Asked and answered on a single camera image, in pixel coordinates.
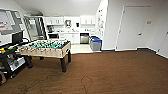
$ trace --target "white wall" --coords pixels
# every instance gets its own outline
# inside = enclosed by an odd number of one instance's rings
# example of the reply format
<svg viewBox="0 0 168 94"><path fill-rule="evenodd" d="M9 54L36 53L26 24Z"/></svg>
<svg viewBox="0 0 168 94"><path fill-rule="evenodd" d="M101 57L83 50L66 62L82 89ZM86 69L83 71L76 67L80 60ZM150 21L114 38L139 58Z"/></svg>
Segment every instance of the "white wall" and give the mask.
<svg viewBox="0 0 168 94"><path fill-rule="evenodd" d="M158 51L160 49L163 40L168 32L168 1L165 0L161 11L159 12L159 16L156 22L156 26L153 29L153 33L151 35L151 41L149 42L148 47L154 51Z"/></svg>
<svg viewBox="0 0 168 94"><path fill-rule="evenodd" d="M0 9L4 9L4 10L13 10L13 11L19 11L21 17L23 18L23 14L26 13L26 11L24 11L17 3L15 3L13 0L0 0ZM2 43L0 43L0 45L2 44L6 44L6 43L10 43L11 42L11 34L9 35L1 35L0 34L0 39L2 40ZM23 37L26 37L29 39L27 30L25 29Z"/></svg>
<svg viewBox="0 0 168 94"><path fill-rule="evenodd" d="M116 48L123 6L150 6L149 21L152 21L152 24L145 26L138 46L146 47L149 35L155 26L157 12L163 1L164 0L109 0L102 50L113 50Z"/></svg>

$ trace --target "wooden floor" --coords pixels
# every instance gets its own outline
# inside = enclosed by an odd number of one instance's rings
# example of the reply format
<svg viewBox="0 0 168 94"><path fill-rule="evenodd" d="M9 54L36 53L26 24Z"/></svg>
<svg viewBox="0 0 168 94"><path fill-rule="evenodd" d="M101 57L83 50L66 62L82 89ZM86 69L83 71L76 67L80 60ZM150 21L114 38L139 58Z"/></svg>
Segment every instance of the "wooden floor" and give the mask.
<svg viewBox="0 0 168 94"><path fill-rule="evenodd" d="M0 94L168 94L168 59L148 51L73 54L66 73L59 59L32 62Z"/></svg>

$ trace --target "foosball table leg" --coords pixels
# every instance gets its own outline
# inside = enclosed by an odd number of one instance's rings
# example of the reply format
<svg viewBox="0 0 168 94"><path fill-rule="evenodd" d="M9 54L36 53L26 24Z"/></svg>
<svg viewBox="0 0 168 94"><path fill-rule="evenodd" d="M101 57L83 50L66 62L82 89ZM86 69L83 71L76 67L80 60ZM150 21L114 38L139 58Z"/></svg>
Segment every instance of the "foosball table leg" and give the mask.
<svg viewBox="0 0 168 94"><path fill-rule="evenodd" d="M44 59L44 57L40 56L40 60L43 60L43 59Z"/></svg>
<svg viewBox="0 0 168 94"><path fill-rule="evenodd" d="M32 67L33 67L33 64L32 64L32 62L31 62L31 60L30 60L30 57L29 57L28 55L25 55L25 56L24 56L24 59L25 59L25 61L26 61L26 64L27 64L28 68L32 68Z"/></svg>
<svg viewBox="0 0 168 94"><path fill-rule="evenodd" d="M62 67L62 72L66 72L67 69L66 69L66 65L65 65L65 58L60 58L60 61L61 61L61 67Z"/></svg>
<svg viewBox="0 0 168 94"><path fill-rule="evenodd" d="M71 62L71 51L68 52L68 62Z"/></svg>

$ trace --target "kitchen counter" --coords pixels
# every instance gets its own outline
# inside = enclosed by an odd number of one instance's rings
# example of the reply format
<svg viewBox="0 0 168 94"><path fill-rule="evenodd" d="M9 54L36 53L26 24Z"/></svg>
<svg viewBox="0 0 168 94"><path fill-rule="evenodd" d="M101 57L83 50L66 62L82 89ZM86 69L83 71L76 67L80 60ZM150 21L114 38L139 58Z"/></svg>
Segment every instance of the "kitchen counter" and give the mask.
<svg viewBox="0 0 168 94"><path fill-rule="evenodd" d="M80 32L52 32L48 34L79 34Z"/></svg>

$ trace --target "foosball table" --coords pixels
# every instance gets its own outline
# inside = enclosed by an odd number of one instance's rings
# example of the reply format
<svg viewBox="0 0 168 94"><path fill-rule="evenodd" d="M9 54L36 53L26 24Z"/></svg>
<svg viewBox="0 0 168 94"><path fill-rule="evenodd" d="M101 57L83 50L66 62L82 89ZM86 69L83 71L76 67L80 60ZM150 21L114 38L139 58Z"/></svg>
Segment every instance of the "foosball table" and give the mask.
<svg viewBox="0 0 168 94"><path fill-rule="evenodd" d="M71 43L67 40L37 40L21 46L18 51L21 55L60 58L62 72L66 72L65 55L68 53L68 62L71 62Z"/></svg>

